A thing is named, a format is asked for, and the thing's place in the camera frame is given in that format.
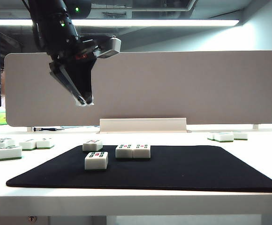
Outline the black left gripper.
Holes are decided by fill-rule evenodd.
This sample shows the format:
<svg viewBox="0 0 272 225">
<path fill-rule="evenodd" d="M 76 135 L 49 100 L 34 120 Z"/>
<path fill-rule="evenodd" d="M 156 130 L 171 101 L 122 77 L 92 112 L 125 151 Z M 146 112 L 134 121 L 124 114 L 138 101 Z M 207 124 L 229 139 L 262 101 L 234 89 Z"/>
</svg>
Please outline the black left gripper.
<svg viewBox="0 0 272 225">
<path fill-rule="evenodd" d="M 101 37 L 50 37 L 46 52 L 51 57 L 50 75 L 74 97 L 76 104 L 93 104 L 91 70 L 97 60 Z"/>
</svg>

